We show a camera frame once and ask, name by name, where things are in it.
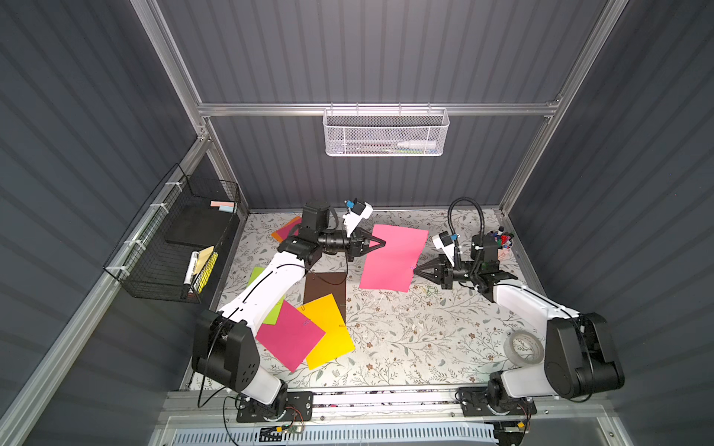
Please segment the brown paper sheet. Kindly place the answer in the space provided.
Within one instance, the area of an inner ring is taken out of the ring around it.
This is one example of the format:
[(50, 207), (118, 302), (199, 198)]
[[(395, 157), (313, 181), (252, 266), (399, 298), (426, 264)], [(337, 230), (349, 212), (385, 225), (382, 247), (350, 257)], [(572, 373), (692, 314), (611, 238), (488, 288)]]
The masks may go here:
[(342, 318), (347, 321), (347, 277), (345, 272), (310, 272), (305, 279), (303, 303), (332, 295)]

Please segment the orange paper sheet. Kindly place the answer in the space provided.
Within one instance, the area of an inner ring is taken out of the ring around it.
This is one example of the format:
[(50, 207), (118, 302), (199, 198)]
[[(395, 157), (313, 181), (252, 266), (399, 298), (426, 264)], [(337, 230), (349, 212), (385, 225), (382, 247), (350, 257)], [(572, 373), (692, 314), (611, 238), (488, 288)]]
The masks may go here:
[(278, 243), (282, 243), (290, 234), (293, 227), (295, 226), (295, 221), (290, 220), (286, 225), (282, 226), (279, 230), (276, 230), (271, 234), (271, 237), (275, 239)]

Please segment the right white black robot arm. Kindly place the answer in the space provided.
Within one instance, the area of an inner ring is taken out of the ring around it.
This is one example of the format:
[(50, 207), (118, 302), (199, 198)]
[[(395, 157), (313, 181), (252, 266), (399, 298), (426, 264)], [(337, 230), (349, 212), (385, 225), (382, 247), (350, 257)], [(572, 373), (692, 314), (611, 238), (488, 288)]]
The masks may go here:
[(513, 359), (513, 369), (490, 375), (485, 390), (489, 409), (507, 414), (543, 396), (584, 403), (595, 394), (623, 388), (625, 373), (606, 319), (558, 304), (501, 269), (496, 236), (474, 236), (470, 259), (464, 260), (457, 236), (442, 232), (432, 239), (438, 258), (415, 269), (416, 275), (444, 290), (470, 285), (535, 329), (535, 358)]

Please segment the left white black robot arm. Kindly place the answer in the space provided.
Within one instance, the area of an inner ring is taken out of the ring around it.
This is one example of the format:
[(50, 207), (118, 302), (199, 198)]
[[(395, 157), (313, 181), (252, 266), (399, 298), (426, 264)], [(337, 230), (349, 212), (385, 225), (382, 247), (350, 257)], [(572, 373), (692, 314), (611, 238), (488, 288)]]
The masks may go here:
[(287, 384), (260, 365), (258, 329), (269, 312), (294, 284), (324, 255), (343, 253), (348, 261), (379, 250), (386, 242), (360, 227), (373, 206), (346, 202), (343, 227), (329, 226), (335, 209), (312, 201), (302, 210), (301, 223), (278, 245), (277, 252), (253, 284), (217, 311), (206, 310), (197, 320), (191, 368), (277, 416), (287, 403)]

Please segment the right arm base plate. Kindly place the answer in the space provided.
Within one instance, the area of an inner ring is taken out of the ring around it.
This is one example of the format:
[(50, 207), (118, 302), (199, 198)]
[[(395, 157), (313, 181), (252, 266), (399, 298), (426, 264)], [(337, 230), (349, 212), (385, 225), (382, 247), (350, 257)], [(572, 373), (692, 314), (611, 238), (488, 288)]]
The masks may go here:
[(458, 388), (455, 399), (463, 416), (525, 416), (537, 414), (537, 407), (527, 398), (513, 398), (499, 387), (470, 386)]

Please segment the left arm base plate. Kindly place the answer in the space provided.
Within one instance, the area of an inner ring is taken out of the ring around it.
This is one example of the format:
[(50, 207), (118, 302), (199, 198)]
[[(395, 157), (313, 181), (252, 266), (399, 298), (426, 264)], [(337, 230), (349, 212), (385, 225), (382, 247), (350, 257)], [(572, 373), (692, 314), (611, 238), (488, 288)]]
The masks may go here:
[(241, 394), (235, 404), (237, 423), (285, 423), (312, 420), (314, 393), (309, 391), (280, 392), (276, 400), (266, 405)]

